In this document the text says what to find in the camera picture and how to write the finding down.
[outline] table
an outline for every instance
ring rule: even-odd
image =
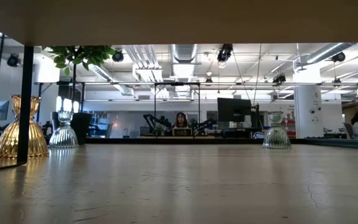
[[[0,223],[358,223],[358,149],[89,144],[0,171]]]

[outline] potted plant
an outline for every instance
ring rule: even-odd
[[[65,75],[70,76],[70,65],[73,65],[73,93],[71,96],[71,112],[74,112],[74,97],[76,85],[76,68],[77,65],[82,65],[86,70],[89,70],[89,65],[101,66],[104,60],[108,59],[110,55],[114,55],[114,49],[108,45],[98,46],[49,46],[47,51],[52,54],[53,61],[57,68],[65,70]],[[88,126],[91,122],[92,115],[88,113],[75,113],[71,126],[77,135],[78,144],[85,143]]]
[[[161,134],[164,132],[164,128],[161,125],[157,125],[154,128],[154,135],[155,136],[161,136]]]

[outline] white ceiling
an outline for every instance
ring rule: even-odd
[[[234,44],[234,53],[227,61],[225,68],[218,68],[216,60],[217,52],[222,44],[200,44],[198,51],[198,65],[195,66],[193,82],[199,80],[204,82],[207,77],[206,72],[210,71],[213,74],[211,78],[213,82],[235,82],[241,80],[241,76],[244,81],[258,82],[265,81],[264,76],[267,75],[267,79],[271,82],[271,78],[277,74],[270,73],[274,68],[279,66],[284,60],[289,59],[292,56],[298,54],[310,54],[325,46],[327,43],[321,44]],[[169,45],[154,45],[154,50],[158,58],[159,64],[162,66],[162,75],[164,78],[172,77],[172,59],[170,56]],[[333,81],[335,72],[337,76],[345,73],[358,71],[358,44],[352,46],[344,51],[346,60],[336,64],[336,69],[333,68],[332,62],[321,62],[321,77],[323,81]],[[258,72],[258,58],[261,56]],[[128,72],[128,76],[131,76],[132,62],[127,54],[124,52],[123,62],[113,62],[113,60],[107,60],[104,64],[106,70],[112,73],[114,76],[117,72]],[[287,81],[292,80],[293,70],[291,68],[291,62],[287,62],[286,70],[282,70],[286,75]],[[92,80],[95,76],[92,72],[87,72],[80,68],[79,79],[86,78],[88,81]],[[354,79],[346,80],[347,82],[358,82],[358,77]]]

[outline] clear glass vase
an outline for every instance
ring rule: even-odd
[[[264,149],[289,149],[291,142],[287,133],[281,127],[283,119],[282,111],[273,111],[267,113],[271,126],[267,131],[262,147]]]
[[[58,111],[60,127],[50,137],[49,148],[71,149],[78,147],[77,136],[70,126],[72,117],[72,112]]]

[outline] green leaves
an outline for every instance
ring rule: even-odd
[[[108,48],[107,54],[113,55],[113,54],[115,54],[115,53],[116,53],[116,51],[115,51],[114,49]]]
[[[66,63],[66,59],[64,56],[59,55],[53,59],[53,62],[55,62],[56,64],[64,64],[64,63]]]
[[[82,66],[84,66],[84,68],[85,68],[87,71],[89,71],[89,70],[90,70],[90,69],[88,68],[88,64],[87,64],[87,63],[82,62]]]
[[[78,65],[78,64],[81,63],[81,62],[82,62],[82,58],[76,58],[76,59],[73,60],[73,63],[74,63],[75,65]]]
[[[56,63],[57,68],[65,69],[66,76],[70,75],[69,64],[73,63],[78,65],[82,63],[82,66],[89,70],[89,65],[101,66],[104,64],[104,60],[109,59],[110,55],[114,55],[116,51],[109,45],[97,45],[97,46],[49,46],[51,50],[48,52],[53,54],[53,62]]]
[[[68,77],[70,75],[70,69],[69,67],[67,66],[66,69],[65,69],[65,75]]]
[[[56,64],[56,67],[57,68],[65,68],[65,67],[67,67],[67,65],[65,65],[65,64]]]

